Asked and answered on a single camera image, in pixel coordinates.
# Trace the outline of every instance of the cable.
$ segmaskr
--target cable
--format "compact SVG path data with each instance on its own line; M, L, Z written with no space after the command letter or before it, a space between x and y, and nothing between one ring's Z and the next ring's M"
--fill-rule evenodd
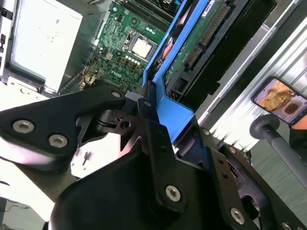
M9 212L10 210L11 210L11 208L12 207L18 207L18 208L20 208L20 209L29 209L30 207L20 207L20 206L17 206L17 205L12 205L12 206L10 206L9 207L9 210L4 210L4 209L2 209L2 208L0 208L0 210L2 211L2 212Z

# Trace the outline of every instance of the phone case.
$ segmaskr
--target phone case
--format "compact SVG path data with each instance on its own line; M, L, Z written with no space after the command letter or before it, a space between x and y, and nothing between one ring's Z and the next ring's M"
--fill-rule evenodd
M256 98L260 95L260 93L261 93L263 90L265 90L265 88L268 86L268 84L270 84L270 82L271 82L272 80L274 80L274 79L276 79L277 81L281 82L281 83L284 84L286 87L288 87L290 90L292 90L293 93L295 93L294 96L291 96L291 97L290 97L290 99L289 99L288 102L285 102L283 106L282 106L282 105L280 106L280 108L275 109L275 113L279 113L279 114L282 113L281 115L277 115L277 114L275 114L274 112L271 112L271 111L267 110L266 108L262 107L259 103L257 103L257 102L255 101ZM307 99L306 99L305 96L303 96L301 93L299 93L299 92L298 92L297 90L295 90L293 87L291 87L289 84L287 84L286 82L282 81L281 79L279 79L279 78L277 78L277 77L272 76L272 77L269 77L269 78L267 78L267 79L265 80L265 82L264 82L264 83L259 87L259 89L253 94L253 96L251 97L251 100L252 100L252 102L253 102L254 104L256 104L257 106L259 106L259 107L262 108L263 110L265 110L265 111L267 111L268 113L270 113L270 114L272 114L272 115L278 117L279 119L283 120L285 123L287 123L287 124L289 124L289 125L292 126L292 125L296 124L302 117L304 117L304 116L307 114L307 109L305 109L305 110L303 110L302 112L296 114L294 117L291 117L291 115L289 115L289 113L290 113L289 111L291 110L291 106L292 106L292 107L295 107L296 104L299 104L300 106L303 106L302 109L304 109L304 107L306 106L306 104L303 103L303 102L301 102L301 101L296 102L296 100L293 100L293 98L295 98L295 97L297 97L297 96L300 96L300 97L304 98L304 99L307 101Z

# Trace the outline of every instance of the screw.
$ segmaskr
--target screw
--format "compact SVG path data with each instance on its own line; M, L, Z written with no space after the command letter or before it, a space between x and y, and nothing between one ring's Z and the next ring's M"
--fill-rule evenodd
M207 129L204 128L202 131L203 131L203 133L206 134L207 136L210 135L210 132L209 132Z
M18 133L30 133L34 128L34 124L26 120L15 121L13 124L13 129Z
M229 151L231 151L233 154L236 153L236 150L233 147L228 147Z
M147 105L147 106L149 106L149 107L152 106L149 102L144 102L144 103L145 103L145 105Z
M165 193L171 201L178 202L180 200L180 192L175 186L168 185Z
M292 228L290 227L290 225L289 225L288 223L282 222L282 224L283 224L283 228L284 228L285 230L292 230Z
M230 214L231 214L232 218L237 223L239 223L240 225L243 225L245 223L245 220L244 220L242 213L238 209L236 209L235 207L231 208Z
M115 91L112 92L112 95L115 96L115 97L120 97L120 94L118 92L115 92Z
M60 134L54 134L49 137L49 143L56 148L63 148L68 144L67 138Z

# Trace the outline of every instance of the gray metal pole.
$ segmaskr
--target gray metal pole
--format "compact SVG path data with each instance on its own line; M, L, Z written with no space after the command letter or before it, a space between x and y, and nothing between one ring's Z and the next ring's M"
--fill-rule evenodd
M264 125L260 128L260 131L300 183L307 189L307 167L300 160L296 152L290 147L286 140L272 128L272 126Z

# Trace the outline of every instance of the phone screen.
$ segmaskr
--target phone screen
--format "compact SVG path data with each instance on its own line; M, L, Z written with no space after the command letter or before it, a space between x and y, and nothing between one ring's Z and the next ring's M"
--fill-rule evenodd
M307 99L278 79L267 83L253 102L291 125L307 113Z

